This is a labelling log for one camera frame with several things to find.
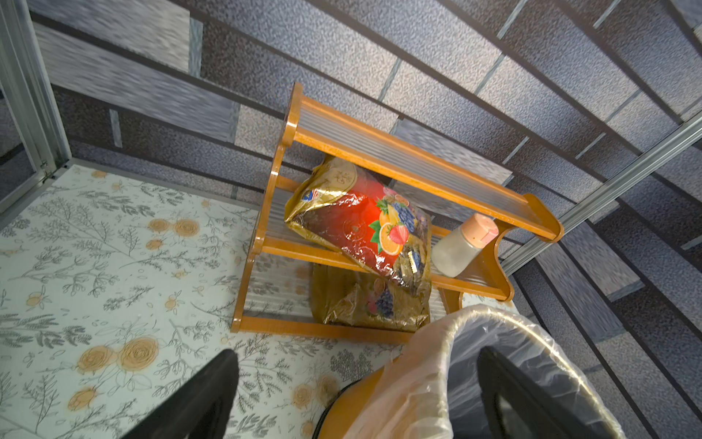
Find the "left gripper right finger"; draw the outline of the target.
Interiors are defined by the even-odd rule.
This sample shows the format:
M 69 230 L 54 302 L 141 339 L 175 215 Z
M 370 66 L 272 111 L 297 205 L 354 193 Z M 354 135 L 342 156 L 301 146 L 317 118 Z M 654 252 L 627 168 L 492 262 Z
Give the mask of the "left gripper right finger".
M 480 350 L 478 380 L 495 438 L 594 438 L 592 429 L 492 347 Z

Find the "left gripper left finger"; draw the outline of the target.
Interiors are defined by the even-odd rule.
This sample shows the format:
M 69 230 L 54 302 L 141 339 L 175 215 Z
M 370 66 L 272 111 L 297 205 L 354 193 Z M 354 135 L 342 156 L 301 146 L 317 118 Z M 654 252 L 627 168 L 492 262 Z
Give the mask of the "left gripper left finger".
M 224 349 L 146 416 L 127 438 L 222 438 L 239 383 L 239 362 Z

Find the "orange trash bin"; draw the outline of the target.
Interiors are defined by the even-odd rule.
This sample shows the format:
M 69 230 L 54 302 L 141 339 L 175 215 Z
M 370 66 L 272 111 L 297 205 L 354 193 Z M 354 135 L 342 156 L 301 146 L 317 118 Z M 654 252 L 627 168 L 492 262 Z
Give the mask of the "orange trash bin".
M 370 424 L 371 405 L 374 394 L 389 364 L 366 377 L 356 380 L 343 388 L 327 404 L 316 428 L 313 438 L 372 438 L 375 427 Z

